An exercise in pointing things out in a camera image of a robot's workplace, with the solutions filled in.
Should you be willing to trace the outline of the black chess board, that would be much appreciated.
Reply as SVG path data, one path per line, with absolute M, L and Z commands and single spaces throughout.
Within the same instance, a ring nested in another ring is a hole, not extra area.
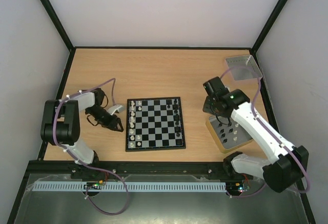
M 180 97 L 127 100 L 126 152 L 185 148 Z

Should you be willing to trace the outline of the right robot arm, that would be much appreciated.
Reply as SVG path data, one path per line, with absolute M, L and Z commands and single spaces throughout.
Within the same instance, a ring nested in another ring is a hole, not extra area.
M 306 189 L 311 184 L 306 172 L 309 153 L 304 146 L 296 147 L 283 138 L 255 109 L 253 101 L 241 90 L 230 91 L 217 76 L 203 83 L 207 92 L 203 111 L 232 119 L 257 142 L 267 159 L 235 152 L 223 161 L 223 172 L 233 179 L 248 174 L 265 181 L 273 191 L 281 193 L 302 178 Z

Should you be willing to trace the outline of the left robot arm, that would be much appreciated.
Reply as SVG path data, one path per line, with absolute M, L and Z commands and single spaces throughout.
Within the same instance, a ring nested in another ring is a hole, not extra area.
M 123 132 L 118 113 L 124 106 L 114 104 L 105 109 L 102 104 L 107 99 L 101 88 L 92 91 L 80 90 L 64 99 L 48 100 L 44 105 L 40 136 L 42 140 L 60 147 L 71 155 L 78 165 L 93 165 L 99 161 L 97 153 L 90 149 L 80 135 L 80 112 L 95 120 L 93 126 Z

